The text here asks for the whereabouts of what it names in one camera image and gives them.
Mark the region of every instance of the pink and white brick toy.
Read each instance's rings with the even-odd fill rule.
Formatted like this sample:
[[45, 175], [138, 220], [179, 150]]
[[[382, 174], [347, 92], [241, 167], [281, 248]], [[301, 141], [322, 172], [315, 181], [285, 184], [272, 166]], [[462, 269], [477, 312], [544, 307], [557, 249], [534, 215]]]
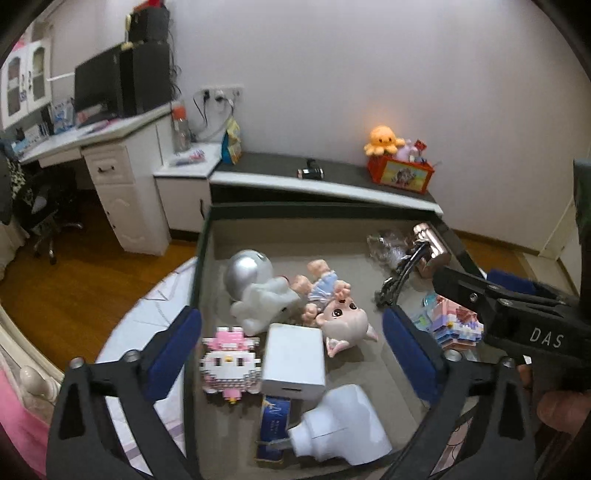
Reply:
[[215, 338], [204, 338], [209, 350], [201, 359], [203, 390], [223, 392], [223, 398], [234, 404], [242, 392], [261, 391], [261, 360], [251, 352], [258, 338], [245, 338], [241, 327], [218, 327]]

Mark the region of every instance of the black countertop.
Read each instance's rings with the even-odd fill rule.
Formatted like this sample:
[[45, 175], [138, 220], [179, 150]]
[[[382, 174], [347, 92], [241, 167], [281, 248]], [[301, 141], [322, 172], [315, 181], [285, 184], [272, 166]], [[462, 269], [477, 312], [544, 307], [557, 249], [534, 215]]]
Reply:
[[[425, 194], [409, 192], [387, 185], [379, 185], [372, 182], [366, 167], [340, 163], [329, 160], [316, 160], [320, 168], [324, 170], [324, 181], [339, 183], [352, 187], [377, 190], [379, 192], [393, 193], [426, 202], [434, 202], [435, 199], [429, 192]], [[237, 165], [220, 163], [216, 171], [228, 171], [233, 173], [255, 173], [260, 175], [273, 175], [277, 177], [297, 178], [297, 171], [306, 168], [306, 159], [303, 157], [290, 157], [287, 155], [275, 155], [267, 153], [243, 153]]]

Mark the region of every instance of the blue gripper pad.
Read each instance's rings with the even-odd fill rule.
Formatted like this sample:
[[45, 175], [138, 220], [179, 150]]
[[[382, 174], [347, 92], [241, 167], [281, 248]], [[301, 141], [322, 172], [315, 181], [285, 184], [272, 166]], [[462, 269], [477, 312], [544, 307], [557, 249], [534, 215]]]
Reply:
[[167, 330], [152, 337], [142, 352], [144, 396], [151, 402], [168, 396], [185, 360], [201, 335], [201, 313], [185, 307]]
[[538, 291], [535, 284], [531, 280], [521, 278], [512, 273], [503, 272], [502, 270], [492, 269], [486, 276], [489, 282], [496, 283], [507, 290], [517, 293], [524, 293], [526, 295], [537, 295]]
[[417, 397], [436, 403], [446, 374], [441, 347], [436, 340], [417, 329], [398, 306], [384, 311], [382, 328]]

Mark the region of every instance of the wooden floor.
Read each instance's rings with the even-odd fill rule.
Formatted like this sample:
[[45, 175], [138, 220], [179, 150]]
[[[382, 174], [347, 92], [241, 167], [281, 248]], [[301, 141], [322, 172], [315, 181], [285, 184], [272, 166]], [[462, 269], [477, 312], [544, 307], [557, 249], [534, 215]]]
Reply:
[[[195, 253], [195, 244], [173, 242], [165, 256], [124, 252], [98, 200], [82, 204], [83, 231], [56, 239], [57, 265], [33, 257], [29, 242], [0, 282], [0, 303], [24, 335], [60, 369], [83, 356], [95, 360], [111, 330], [164, 276]], [[464, 239], [485, 271], [496, 267], [526, 277], [510, 249]]]

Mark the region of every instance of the red box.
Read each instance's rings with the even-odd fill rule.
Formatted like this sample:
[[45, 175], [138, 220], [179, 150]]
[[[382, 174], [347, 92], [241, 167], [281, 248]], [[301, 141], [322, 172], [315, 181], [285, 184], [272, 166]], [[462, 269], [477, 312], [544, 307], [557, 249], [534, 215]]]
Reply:
[[396, 160], [392, 155], [371, 156], [368, 170], [374, 183], [418, 193], [427, 191], [431, 175], [435, 172], [428, 163]]

